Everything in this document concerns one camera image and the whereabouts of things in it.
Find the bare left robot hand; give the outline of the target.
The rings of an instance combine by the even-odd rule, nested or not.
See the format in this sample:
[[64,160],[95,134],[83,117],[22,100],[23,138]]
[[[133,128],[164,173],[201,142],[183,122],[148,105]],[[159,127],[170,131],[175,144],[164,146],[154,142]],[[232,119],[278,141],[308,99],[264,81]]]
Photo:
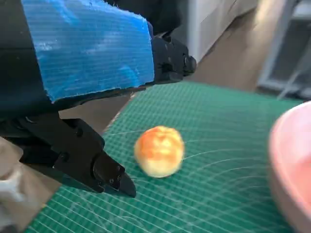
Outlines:
[[196,70],[173,0],[3,0],[0,135],[20,162],[67,186],[135,197],[104,139],[61,110],[176,83]]

